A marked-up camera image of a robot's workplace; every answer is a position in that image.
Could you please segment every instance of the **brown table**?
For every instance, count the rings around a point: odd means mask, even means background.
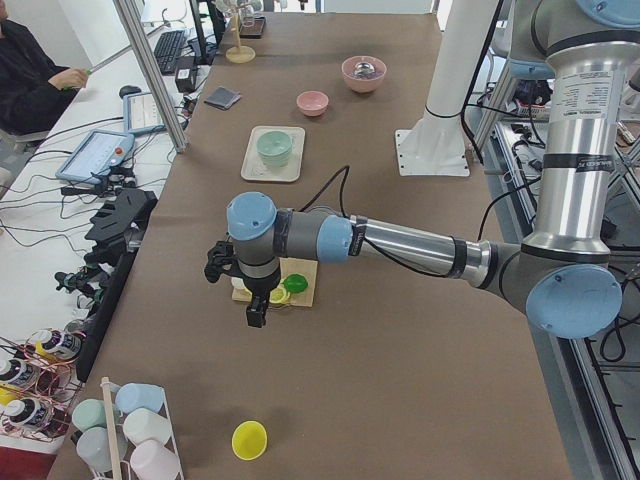
[[[275,14],[261,40],[246,41],[252,63],[216,60],[203,95],[224,85],[243,98],[228,112],[196,109],[86,392],[98,396],[103,375],[164,385],[187,478],[571,477],[526,320],[498,298],[351,259],[320,266],[312,309],[272,311],[252,329],[231,285],[202,273],[236,194],[257,189],[299,208],[346,163],[349,212],[473,238],[489,202],[482,169],[401,178],[395,160],[393,132],[422,115],[439,42],[435,16]],[[387,63],[373,94],[342,82],[354,54]],[[295,107],[311,89],[331,98],[316,120]],[[240,178],[256,125],[306,129],[298,182]],[[337,206],[337,192],[321,203]],[[499,238],[495,221],[487,234]],[[269,433],[255,462],[230,448],[246,419]],[[67,445],[50,478],[86,477]]]

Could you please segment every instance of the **blue joint cap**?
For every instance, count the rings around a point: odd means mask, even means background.
[[[246,192],[227,206],[229,235],[241,242],[264,235],[276,220],[276,206],[260,192]]]
[[[613,274],[597,265],[570,265],[543,278],[527,298],[529,321],[561,338],[586,338],[609,325],[622,305]]]
[[[592,20],[614,28],[640,28],[640,0],[576,0]]]
[[[331,215],[320,226],[316,251],[318,260],[326,263],[346,262],[351,245],[351,222],[347,218]]]
[[[555,78],[553,69],[544,62],[509,59],[511,76],[522,80],[548,80]]]

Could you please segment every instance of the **person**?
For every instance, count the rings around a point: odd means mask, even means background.
[[[0,0],[0,128],[24,135],[51,130],[87,85],[87,71],[56,65]]]

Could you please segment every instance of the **pink bowl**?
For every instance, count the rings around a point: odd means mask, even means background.
[[[307,117],[317,117],[327,111],[329,97],[322,92],[302,92],[298,95],[296,104]]]
[[[354,74],[356,65],[360,62],[368,62],[372,64],[376,73],[373,78],[358,78]],[[382,85],[385,75],[387,74],[387,66],[382,60],[375,57],[369,57],[367,55],[357,55],[355,57],[347,58],[342,62],[342,78],[344,83],[358,93],[373,92],[376,88]]]

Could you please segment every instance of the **cup rack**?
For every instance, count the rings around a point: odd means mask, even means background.
[[[112,396],[115,395],[118,392],[118,390],[120,390],[121,386],[115,383],[112,383],[109,380],[109,377],[103,377],[100,382],[100,386],[102,387],[104,409],[105,409],[105,415],[107,418],[107,431],[108,431],[108,439],[109,439],[109,448],[111,451],[112,471],[111,471],[111,476],[107,476],[106,472],[98,472],[93,468],[89,467],[89,471],[91,472],[91,475],[92,475],[92,480],[123,480],[123,476],[122,476],[123,471],[126,473],[127,480],[139,480],[139,477],[136,476],[136,474],[133,471],[133,468],[131,467],[131,464],[127,460],[130,457],[130,453],[128,452],[128,454],[125,456],[125,459],[122,461],[120,461],[119,455],[118,455],[116,437],[118,432],[122,432],[122,425],[124,423],[126,415],[121,413],[120,418],[116,423],[115,419],[113,418],[113,415],[110,412],[113,411]],[[184,472],[182,470],[182,460],[180,459],[180,454],[178,452],[178,445],[176,443],[175,432],[173,431],[173,423],[171,422],[171,414],[169,413],[169,404],[167,402],[167,396],[164,388],[162,388],[162,396],[163,396],[162,408],[160,409],[158,414],[164,416],[167,420],[169,420],[169,423],[171,424],[171,437],[169,438],[169,441],[167,442],[167,445],[165,445],[165,447],[170,447],[171,451],[173,452],[173,454],[175,454],[179,462],[179,472],[174,480],[176,479],[185,480]]]

